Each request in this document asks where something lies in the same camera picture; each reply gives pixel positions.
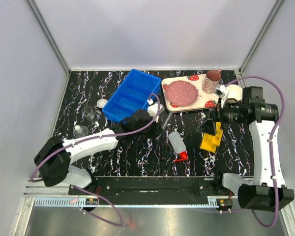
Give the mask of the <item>yellow test tube rack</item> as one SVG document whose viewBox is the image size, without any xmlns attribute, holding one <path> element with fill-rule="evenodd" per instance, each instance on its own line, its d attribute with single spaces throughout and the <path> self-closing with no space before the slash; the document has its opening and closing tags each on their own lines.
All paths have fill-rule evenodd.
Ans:
<svg viewBox="0 0 295 236">
<path fill-rule="evenodd" d="M 206 150 L 208 152 L 216 153 L 217 148 L 220 146 L 223 136 L 223 129 L 221 122 L 216 123 L 216 134 L 211 135 L 208 133 L 205 133 L 202 139 L 202 142 L 200 144 L 200 149 Z"/>
</svg>

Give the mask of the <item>glass test tube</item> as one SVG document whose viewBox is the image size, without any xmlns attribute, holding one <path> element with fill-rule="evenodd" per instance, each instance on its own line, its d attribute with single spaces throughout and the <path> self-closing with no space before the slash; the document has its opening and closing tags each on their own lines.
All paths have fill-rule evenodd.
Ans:
<svg viewBox="0 0 295 236">
<path fill-rule="evenodd" d="M 167 126 L 167 124 L 169 123 L 169 121 L 170 121 L 172 115 L 173 115 L 172 112 L 170 112 L 170 113 L 167 115 L 165 121 L 163 122 L 163 124 L 162 124 L 162 126 L 161 126 L 161 128 L 162 128 L 163 130 L 166 129 L 166 126 Z"/>
</svg>

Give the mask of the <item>white wash bottle red cap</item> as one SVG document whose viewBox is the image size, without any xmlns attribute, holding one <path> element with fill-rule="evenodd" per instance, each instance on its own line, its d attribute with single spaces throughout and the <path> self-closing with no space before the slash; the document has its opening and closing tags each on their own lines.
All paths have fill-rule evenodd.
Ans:
<svg viewBox="0 0 295 236">
<path fill-rule="evenodd" d="M 186 152 L 186 146 L 180 136 L 180 134 L 175 131 L 168 135 L 168 139 L 175 151 L 178 155 L 178 159 L 174 161 L 174 163 L 186 161 L 188 159 L 188 154 Z"/>
</svg>

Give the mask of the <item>small glass beaker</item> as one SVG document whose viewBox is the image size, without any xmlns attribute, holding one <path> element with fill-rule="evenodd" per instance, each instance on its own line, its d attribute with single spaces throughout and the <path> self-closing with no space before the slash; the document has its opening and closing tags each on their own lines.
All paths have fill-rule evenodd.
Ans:
<svg viewBox="0 0 295 236">
<path fill-rule="evenodd" d="M 86 106 L 82 109 L 82 115 L 85 119 L 92 121 L 95 117 L 93 108 L 90 106 Z"/>
</svg>

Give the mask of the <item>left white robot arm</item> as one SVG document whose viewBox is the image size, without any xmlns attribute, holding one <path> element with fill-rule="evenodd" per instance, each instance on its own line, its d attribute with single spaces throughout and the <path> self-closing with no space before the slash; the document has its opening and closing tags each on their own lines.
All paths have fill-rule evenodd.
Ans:
<svg viewBox="0 0 295 236">
<path fill-rule="evenodd" d="M 128 145 L 136 137 L 154 138 L 161 132 L 157 118 L 161 109 L 155 107 L 138 110 L 105 130 L 72 140 L 51 137 L 34 158 L 35 173 L 46 187 L 60 183 L 77 185 L 83 193 L 90 195 L 96 190 L 96 182 L 85 169 L 73 163 L 92 154 L 113 150 L 118 145 Z"/>
</svg>

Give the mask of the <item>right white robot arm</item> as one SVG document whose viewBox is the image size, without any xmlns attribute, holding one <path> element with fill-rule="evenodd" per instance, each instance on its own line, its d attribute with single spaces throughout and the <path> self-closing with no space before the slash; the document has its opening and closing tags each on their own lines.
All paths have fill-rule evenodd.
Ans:
<svg viewBox="0 0 295 236">
<path fill-rule="evenodd" d="M 243 209 L 280 211 L 294 200 L 295 194 L 287 188 L 281 172 L 277 105 L 265 102 L 262 87 L 219 85 L 214 93 L 218 102 L 206 119 L 212 122 L 214 130 L 204 133 L 200 148 L 216 152 L 224 127 L 238 123 L 248 125 L 254 151 L 253 179 L 248 181 L 237 174 L 224 173 L 213 183 L 214 191 L 219 195 L 233 192 Z"/>
</svg>

